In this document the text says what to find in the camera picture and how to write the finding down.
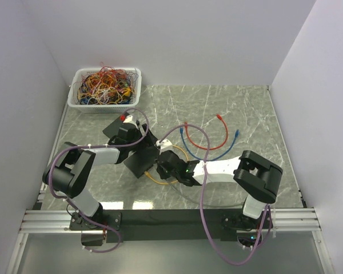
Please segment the black TP-Link switch box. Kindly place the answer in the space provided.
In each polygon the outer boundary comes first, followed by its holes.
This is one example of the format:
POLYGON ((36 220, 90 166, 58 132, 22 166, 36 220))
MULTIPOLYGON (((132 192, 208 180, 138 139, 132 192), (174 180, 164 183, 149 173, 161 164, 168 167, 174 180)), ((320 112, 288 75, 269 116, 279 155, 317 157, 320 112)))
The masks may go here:
POLYGON ((155 147, 144 148, 129 156, 123 163, 138 179, 155 164, 159 150, 155 147))

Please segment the black Mercusys switch box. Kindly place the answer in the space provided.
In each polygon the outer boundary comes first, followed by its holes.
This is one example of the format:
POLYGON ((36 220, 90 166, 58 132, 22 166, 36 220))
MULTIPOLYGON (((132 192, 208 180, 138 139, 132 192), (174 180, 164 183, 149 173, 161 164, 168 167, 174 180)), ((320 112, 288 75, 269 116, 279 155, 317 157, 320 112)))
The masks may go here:
POLYGON ((139 126, 135 127, 133 124, 122 123, 118 117, 103 129, 102 132, 109 139, 112 139, 113 137, 125 139, 131 137, 137 130, 139 130, 139 126))

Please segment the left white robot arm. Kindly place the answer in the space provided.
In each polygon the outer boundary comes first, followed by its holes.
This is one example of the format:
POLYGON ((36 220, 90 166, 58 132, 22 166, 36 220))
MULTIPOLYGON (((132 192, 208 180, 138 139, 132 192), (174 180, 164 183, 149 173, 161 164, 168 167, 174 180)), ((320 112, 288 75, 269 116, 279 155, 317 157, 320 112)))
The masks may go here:
POLYGON ((83 222, 90 229, 97 229, 103 224, 103 206, 86 189, 86 183, 92 167, 103 164, 123 163, 132 174, 140 178, 149 170, 159 155, 155 144, 157 138, 148 131, 141 139, 142 127, 133 124, 109 125, 103 133, 109 138, 109 145, 139 143, 130 147, 82 149, 66 142, 61 147, 65 151, 55 164, 52 174, 53 190, 65 194, 83 214, 83 222))

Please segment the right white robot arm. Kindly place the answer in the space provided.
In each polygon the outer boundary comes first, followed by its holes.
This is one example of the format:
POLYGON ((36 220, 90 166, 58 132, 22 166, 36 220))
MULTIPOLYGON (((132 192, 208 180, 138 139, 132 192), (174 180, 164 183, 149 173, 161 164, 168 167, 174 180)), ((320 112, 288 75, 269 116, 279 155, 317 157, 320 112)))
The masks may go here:
POLYGON ((237 183, 248 193, 240 213, 240 221, 247 228, 259 223, 267 204, 276 202, 283 175, 280 166, 250 150, 243 151, 239 157, 206 163, 202 160, 186 162, 168 150, 159 155, 156 164, 161 179, 174 177, 188 187, 237 183))

